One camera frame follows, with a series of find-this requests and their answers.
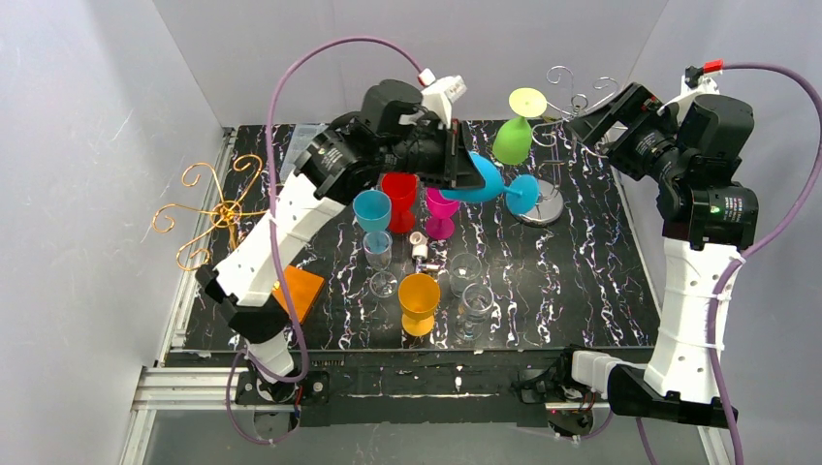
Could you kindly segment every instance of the white wall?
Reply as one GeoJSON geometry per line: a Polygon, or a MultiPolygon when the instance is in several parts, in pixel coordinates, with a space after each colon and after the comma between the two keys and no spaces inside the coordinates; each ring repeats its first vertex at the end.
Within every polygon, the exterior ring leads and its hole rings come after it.
{"type": "MultiPolygon", "coordinates": [[[[283,72],[331,39],[388,39],[439,76],[461,74],[459,118],[509,118],[508,94],[548,92],[546,71],[571,68],[590,95],[602,76],[625,81],[664,7],[657,0],[154,0],[224,126],[265,122],[283,72]]],[[[280,122],[330,121],[359,109],[384,78],[413,82],[394,51],[347,45],[306,64],[280,99],[280,122]]]]}
{"type": "Polygon", "coordinates": [[[0,6],[0,463],[111,464],[221,130],[150,0],[0,6]]]}
{"type": "MultiPolygon", "coordinates": [[[[671,0],[631,78],[667,100],[679,93],[686,66],[723,58],[788,66],[822,90],[820,42],[818,2],[671,0]]],[[[720,92],[753,106],[756,128],[736,178],[759,197],[756,235],[762,237],[804,184],[819,123],[804,92],[787,78],[729,71],[717,81],[720,92]]],[[[654,287],[662,295],[665,263],[655,185],[627,177],[624,183],[654,287]]],[[[787,232],[743,267],[734,290],[722,366],[741,411],[750,464],[819,463],[822,454],[822,407],[812,400],[822,386],[820,228],[822,186],[787,232]]]]}

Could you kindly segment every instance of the table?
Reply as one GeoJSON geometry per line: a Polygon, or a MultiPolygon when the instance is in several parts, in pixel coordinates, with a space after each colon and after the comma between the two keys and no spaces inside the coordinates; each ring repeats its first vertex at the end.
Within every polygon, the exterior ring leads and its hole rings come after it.
{"type": "MultiPolygon", "coordinates": [[[[467,121],[466,145],[491,157],[490,145],[503,121],[467,121]]],[[[278,163],[286,152],[294,126],[274,128],[278,163]]],[[[446,263],[460,252],[477,254],[485,267],[484,281],[495,303],[484,334],[474,349],[548,349],[570,344],[586,347],[644,347],[656,339],[659,318],[651,297],[625,207],[606,160],[570,154],[555,148],[564,166],[547,163],[557,154],[534,144],[530,157],[516,167],[500,167],[506,182],[530,172],[547,180],[561,177],[566,209],[546,229],[525,226],[505,208],[503,200],[464,204],[454,217],[457,230],[430,244],[432,261],[442,265],[438,281],[443,299],[434,330],[425,337],[402,331],[396,296],[370,294],[362,251],[363,231],[347,208],[323,227],[293,261],[328,280],[305,321],[311,350],[431,349],[464,350],[454,335],[457,299],[448,291],[446,263]]],[[[233,158],[256,153],[265,159],[263,126],[237,128],[233,158]]],[[[227,199],[247,185],[250,172],[229,170],[224,182],[227,199]]],[[[268,208],[268,174],[249,193],[245,211],[268,208]]],[[[416,231],[428,217],[425,190],[412,211],[416,231]]],[[[255,220],[240,226],[249,231],[255,220]]],[[[401,279],[414,272],[407,234],[395,234],[392,271],[401,279]]],[[[213,260],[229,251],[227,230],[216,230],[209,241],[213,260]]],[[[215,303],[198,294],[190,313],[184,351],[232,352],[239,338],[221,321],[215,303]]]]}

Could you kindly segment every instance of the yellow cup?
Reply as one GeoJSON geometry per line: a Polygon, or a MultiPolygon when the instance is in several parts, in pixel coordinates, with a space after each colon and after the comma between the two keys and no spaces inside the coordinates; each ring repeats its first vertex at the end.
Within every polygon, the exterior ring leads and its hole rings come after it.
{"type": "Polygon", "coordinates": [[[439,284],[427,274],[408,275],[396,291],[402,307],[402,328],[412,336],[425,336],[434,328],[434,312],[439,304],[439,284]]]}

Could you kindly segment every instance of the clear glass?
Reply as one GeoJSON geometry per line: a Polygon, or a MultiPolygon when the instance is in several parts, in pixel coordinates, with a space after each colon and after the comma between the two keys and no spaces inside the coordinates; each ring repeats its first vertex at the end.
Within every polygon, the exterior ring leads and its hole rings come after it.
{"type": "Polygon", "coordinates": [[[483,271],[480,259],[472,254],[459,254],[448,263],[448,281],[451,292],[459,297],[469,285],[476,283],[483,271]]]}
{"type": "Polygon", "coordinates": [[[368,286],[374,295],[388,297],[396,292],[398,282],[396,276],[388,271],[391,265],[391,246],[394,241],[385,231],[368,232],[363,237],[365,259],[372,268],[377,270],[368,280],[368,286]]]}
{"type": "Polygon", "coordinates": [[[488,286],[474,283],[465,288],[459,300],[457,337],[473,341],[483,333],[483,323],[493,306],[493,292],[488,286]]]}

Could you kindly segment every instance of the red connector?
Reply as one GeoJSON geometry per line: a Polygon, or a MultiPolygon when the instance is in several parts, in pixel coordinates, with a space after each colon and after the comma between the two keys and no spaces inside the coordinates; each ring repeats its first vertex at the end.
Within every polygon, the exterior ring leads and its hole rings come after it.
{"type": "Polygon", "coordinates": [[[709,61],[702,67],[705,74],[709,73],[716,73],[717,71],[722,71],[722,67],[725,65],[725,62],[722,60],[713,60],[709,61]]]}

